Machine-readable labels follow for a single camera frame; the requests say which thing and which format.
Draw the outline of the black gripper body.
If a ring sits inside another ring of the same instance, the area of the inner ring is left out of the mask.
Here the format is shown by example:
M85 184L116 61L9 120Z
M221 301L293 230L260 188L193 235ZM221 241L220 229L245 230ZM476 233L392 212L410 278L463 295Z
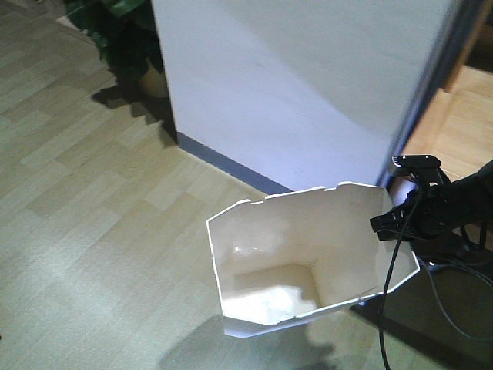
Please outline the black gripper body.
M370 219L371 227L381 241L430 240L447 230L434 201L421 190L412 190L405 201L387 213Z

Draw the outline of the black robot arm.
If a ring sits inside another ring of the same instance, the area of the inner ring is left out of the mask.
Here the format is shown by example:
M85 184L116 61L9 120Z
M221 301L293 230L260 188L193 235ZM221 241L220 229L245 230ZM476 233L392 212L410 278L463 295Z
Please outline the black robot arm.
M370 219L381 241L434 239L457 227L492 217L492 162L460 180L450 181L441 161L428 155L394 156L389 171L409 176L417 188L387 213Z

